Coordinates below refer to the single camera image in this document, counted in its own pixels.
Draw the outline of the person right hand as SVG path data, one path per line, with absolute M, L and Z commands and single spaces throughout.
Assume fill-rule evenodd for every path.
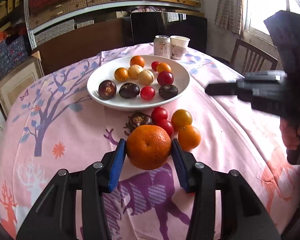
M 282 134 L 282 141 L 287 149 L 296 150 L 300 144 L 300 127 L 296 130 L 290 126 L 288 121 L 280 119 L 280 131 Z

